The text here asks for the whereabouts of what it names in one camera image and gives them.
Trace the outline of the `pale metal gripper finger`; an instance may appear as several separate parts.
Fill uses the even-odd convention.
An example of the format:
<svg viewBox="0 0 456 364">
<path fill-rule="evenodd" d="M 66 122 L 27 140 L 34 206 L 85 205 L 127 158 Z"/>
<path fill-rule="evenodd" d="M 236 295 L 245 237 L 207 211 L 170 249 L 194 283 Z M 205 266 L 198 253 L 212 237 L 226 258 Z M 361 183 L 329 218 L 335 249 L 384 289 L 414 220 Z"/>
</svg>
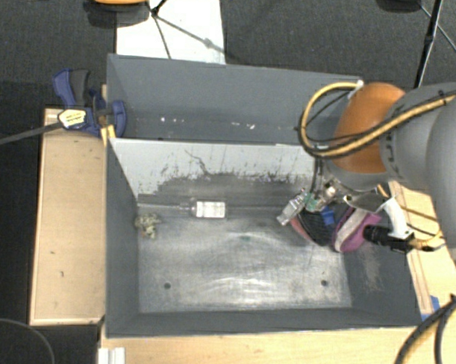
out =
<svg viewBox="0 0 456 364">
<path fill-rule="evenodd" d="M 277 221 L 280 225 L 289 224 L 301 211 L 304 209 L 304 204 L 289 202 L 277 216 Z"/>
<path fill-rule="evenodd" d="M 304 209 L 306 195 L 299 193 L 294 198 L 290 199 L 281 214 L 278 216 L 280 219 L 293 219 L 299 212 Z"/>
</svg>

